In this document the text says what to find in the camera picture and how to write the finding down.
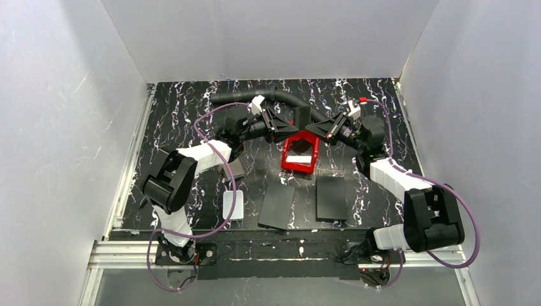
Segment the white striped credit card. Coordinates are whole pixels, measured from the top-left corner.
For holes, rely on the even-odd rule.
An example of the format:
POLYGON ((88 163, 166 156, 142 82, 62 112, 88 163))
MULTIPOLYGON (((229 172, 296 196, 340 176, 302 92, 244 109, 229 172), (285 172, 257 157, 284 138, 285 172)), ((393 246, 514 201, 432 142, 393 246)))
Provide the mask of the white striped credit card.
POLYGON ((311 164, 312 157, 311 156, 288 156, 286 158, 287 163, 295 163, 295 164, 311 164))

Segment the red plastic tray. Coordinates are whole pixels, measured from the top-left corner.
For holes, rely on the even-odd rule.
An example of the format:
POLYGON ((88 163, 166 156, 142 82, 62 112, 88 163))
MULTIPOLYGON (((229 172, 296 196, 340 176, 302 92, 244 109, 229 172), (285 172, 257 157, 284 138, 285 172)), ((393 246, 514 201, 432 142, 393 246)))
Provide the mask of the red plastic tray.
POLYGON ((312 174, 318 158, 319 138, 309 131, 300 131, 286 139, 281 158, 281 168, 312 174))

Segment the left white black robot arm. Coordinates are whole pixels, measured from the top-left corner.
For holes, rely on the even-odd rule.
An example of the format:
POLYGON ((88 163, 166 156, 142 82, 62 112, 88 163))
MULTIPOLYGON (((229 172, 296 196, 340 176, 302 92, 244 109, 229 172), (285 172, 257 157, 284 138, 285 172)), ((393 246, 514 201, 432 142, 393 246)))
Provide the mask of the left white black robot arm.
POLYGON ((243 151, 246 140, 264 138, 269 143, 279 143, 299 132, 265 107, 264 100, 257 95, 250 103, 225 105, 225 123, 214 139, 204 138, 194 147, 161 149, 156 154, 151 168, 142 176, 140 190, 157 212, 169 244, 183 248, 200 238, 192 233, 184 208, 197 174, 216 166, 231 171, 230 163, 243 151))

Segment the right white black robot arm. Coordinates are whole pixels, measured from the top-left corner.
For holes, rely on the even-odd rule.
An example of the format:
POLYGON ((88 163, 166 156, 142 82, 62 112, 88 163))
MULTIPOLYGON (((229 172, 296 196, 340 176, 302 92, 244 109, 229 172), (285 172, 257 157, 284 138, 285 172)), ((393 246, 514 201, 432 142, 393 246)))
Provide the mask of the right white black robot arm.
POLYGON ((463 222, 456 198, 449 190, 431 184, 400 167, 385 152, 382 119, 364 117, 360 127, 343 113, 312 123, 306 130, 324 142, 342 142, 357 150, 356 167, 370 181, 384 187, 403 204, 403 223, 367 232, 361 254, 388 250, 431 251, 464 241, 463 222))

